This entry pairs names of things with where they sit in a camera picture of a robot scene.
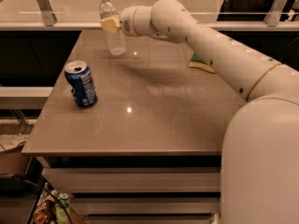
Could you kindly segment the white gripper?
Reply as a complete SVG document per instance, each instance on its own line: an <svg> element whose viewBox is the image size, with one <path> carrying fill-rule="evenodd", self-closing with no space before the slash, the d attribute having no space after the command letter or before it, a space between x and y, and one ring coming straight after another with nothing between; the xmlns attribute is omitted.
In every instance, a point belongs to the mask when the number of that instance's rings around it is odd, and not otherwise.
<svg viewBox="0 0 299 224"><path fill-rule="evenodd" d="M147 8L145 6L128 7L121 13L121 21L117 16L100 20L104 31L117 33L121 29L129 36L142 36L146 33Z"/></svg>

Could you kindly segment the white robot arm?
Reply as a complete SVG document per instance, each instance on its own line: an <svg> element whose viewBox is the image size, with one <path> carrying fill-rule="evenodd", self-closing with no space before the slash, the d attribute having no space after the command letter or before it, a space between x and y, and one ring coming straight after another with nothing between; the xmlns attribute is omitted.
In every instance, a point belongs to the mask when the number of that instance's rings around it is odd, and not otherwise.
<svg viewBox="0 0 299 224"><path fill-rule="evenodd" d="M109 32L185 43L244 101L221 152L221 224L299 224L299 74L206 27L177 0L128 7Z"/></svg>

